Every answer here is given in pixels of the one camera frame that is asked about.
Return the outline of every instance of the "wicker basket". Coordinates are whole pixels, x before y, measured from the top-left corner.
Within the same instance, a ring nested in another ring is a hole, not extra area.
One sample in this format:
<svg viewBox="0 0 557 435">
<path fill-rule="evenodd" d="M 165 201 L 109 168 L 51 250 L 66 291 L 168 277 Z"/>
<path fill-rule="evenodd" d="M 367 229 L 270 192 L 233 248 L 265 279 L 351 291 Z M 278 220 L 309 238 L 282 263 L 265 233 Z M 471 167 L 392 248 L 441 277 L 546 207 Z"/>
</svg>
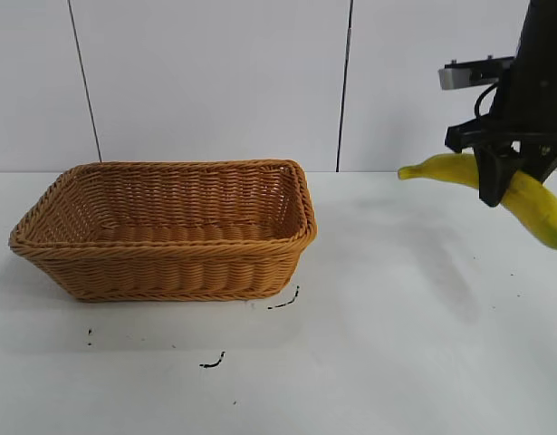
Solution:
<svg viewBox="0 0 557 435">
<path fill-rule="evenodd" d="M 275 295 L 316 236 L 289 160 L 93 163 L 63 173 L 9 245 L 83 301 Z"/>
</svg>

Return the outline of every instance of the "white table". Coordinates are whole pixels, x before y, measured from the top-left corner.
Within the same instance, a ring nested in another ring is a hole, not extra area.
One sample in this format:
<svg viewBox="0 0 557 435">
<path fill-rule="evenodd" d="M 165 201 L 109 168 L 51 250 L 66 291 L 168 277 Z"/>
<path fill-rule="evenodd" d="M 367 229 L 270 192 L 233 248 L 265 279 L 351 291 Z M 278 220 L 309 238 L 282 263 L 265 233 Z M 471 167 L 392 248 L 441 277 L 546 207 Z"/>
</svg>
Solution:
<svg viewBox="0 0 557 435">
<path fill-rule="evenodd" d="M 472 189 L 309 174 L 280 295 L 81 304 L 6 245 L 54 178 L 0 174 L 0 435 L 557 434 L 557 252 Z"/>
</svg>

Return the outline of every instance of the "basket rim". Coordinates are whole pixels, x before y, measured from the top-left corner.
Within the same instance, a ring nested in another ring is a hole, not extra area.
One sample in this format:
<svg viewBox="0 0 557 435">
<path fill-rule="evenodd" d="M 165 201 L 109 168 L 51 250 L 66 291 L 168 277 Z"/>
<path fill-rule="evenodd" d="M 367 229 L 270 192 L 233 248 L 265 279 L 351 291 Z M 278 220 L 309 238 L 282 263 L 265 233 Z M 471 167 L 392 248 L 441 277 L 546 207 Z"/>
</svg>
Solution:
<svg viewBox="0 0 557 435">
<path fill-rule="evenodd" d="M 297 197 L 298 212 L 301 214 L 301 227 L 297 233 L 287 238 L 270 240 L 205 240 L 205 241 L 168 241 L 168 242 L 33 242 L 24 236 L 28 233 L 34 222 L 38 221 L 43 213 L 53 206 L 55 198 L 62 188 L 83 172 L 104 169 L 139 169 L 149 168 L 155 170 L 188 169 L 188 171 L 204 171 L 205 169 L 220 169 L 224 167 L 261 168 L 288 166 L 295 174 L 295 194 Z M 44 192 L 37 203 L 25 213 L 20 222 L 14 227 L 9 238 L 10 248 L 20 256 L 40 258 L 82 258 L 99 256 L 217 256 L 221 247 L 231 248 L 233 255 L 260 255 L 262 251 L 271 254 L 283 254 L 304 250 L 316 237 L 317 227 L 314 220 L 310 192 L 306 184 L 303 169 L 298 163 L 288 159 L 251 159 L 227 160 L 212 162 L 161 162 L 161 161 L 110 161 L 93 162 L 76 166 L 66 170 Z"/>
</svg>

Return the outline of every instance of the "banana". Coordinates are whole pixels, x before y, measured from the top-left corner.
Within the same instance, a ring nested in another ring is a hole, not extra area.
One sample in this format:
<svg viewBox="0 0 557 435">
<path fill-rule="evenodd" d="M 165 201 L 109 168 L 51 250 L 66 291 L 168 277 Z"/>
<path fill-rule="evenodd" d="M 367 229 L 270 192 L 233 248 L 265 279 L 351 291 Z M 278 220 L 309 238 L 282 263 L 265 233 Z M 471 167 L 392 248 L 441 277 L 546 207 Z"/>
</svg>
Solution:
<svg viewBox="0 0 557 435">
<path fill-rule="evenodd" d="M 472 154 L 438 154 L 415 166 L 399 169 L 399 179 L 436 179 L 479 189 Z M 557 249 L 557 198 L 538 180 L 518 170 L 502 205 L 546 246 Z"/>
</svg>

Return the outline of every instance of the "banana tip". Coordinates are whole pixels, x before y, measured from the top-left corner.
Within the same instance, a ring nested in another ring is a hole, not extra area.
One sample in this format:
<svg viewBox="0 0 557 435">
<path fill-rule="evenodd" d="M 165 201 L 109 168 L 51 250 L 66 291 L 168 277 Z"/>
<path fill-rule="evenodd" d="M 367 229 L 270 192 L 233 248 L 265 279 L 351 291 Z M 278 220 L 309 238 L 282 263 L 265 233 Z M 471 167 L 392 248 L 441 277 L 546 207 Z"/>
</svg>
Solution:
<svg viewBox="0 0 557 435">
<path fill-rule="evenodd" d="M 412 179 L 414 176 L 413 168 L 410 166 L 401 168 L 397 171 L 397 176 L 399 177 L 399 179 Z"/>
</svg>

